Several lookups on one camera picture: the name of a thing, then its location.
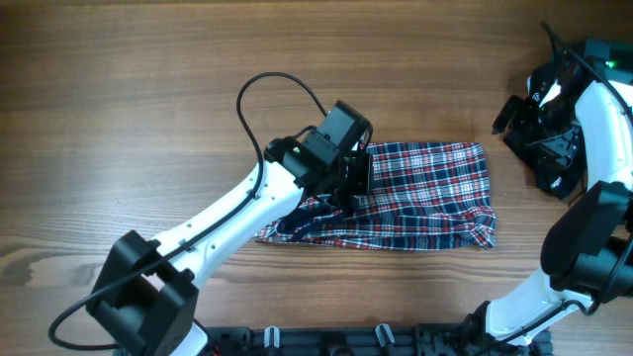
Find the plaid sleeveless shirt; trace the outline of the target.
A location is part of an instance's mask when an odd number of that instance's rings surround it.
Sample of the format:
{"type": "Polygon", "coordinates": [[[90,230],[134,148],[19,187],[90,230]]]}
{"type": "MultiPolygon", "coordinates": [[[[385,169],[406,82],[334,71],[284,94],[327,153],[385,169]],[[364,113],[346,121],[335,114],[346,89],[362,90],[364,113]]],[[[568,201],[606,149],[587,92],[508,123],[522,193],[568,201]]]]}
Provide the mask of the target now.
{"type": "Polygon", "coordinates": [[[342,209],[328,195],[309,198],[255,240],[394,251],[495,246],[497,216],[480,144],[385,142],[368,151],[369,194],[342,209]]]}

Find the black mesh shorts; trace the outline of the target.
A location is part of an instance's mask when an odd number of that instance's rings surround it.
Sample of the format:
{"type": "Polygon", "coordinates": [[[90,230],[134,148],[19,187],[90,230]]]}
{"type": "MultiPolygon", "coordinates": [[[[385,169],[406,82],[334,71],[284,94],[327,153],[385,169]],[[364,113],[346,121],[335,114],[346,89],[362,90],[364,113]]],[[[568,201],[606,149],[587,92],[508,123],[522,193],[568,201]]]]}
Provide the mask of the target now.
{"type": "Polygon", "coordinates": [[[493,124],[537,187],[560,200],[581,181],[632,186],[632,47],[586,39],[574,49],[581,61],[554,53],[493,124]]]}

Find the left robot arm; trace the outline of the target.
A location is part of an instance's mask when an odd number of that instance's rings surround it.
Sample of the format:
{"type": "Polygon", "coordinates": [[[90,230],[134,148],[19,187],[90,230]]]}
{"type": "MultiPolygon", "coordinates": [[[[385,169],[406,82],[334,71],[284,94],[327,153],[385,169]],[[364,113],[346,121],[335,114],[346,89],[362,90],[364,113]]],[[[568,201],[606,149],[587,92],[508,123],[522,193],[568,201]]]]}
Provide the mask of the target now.
{"type": "Polygon", "coordinates": [[[203,355],[210,338],[195,319],[215,271],[266,225],[307,198],[367,190],[372,125],[342,101],[307,135],[272,140],[232,190],[150,240],[135,231],[113,245],[86,309],[129,355],[203,355]]]}

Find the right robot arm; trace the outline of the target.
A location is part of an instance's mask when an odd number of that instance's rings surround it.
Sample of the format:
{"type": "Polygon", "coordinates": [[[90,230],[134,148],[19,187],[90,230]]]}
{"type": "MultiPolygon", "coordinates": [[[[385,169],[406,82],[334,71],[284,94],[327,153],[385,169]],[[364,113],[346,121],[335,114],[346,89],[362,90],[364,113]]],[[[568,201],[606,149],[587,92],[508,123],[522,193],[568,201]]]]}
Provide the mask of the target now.
{"type": "Polygon", "coordinates": [[[632,48],[550,44],[551,60],[532,72],[525,98],[507,100],[493,131],[539,189],[579,197],[548,231],[538,269],[459,325],[459,346],[474,355],[534,354],[561,318],[632,294],[632,243],[613,234],[632,224],[632,48]]]}

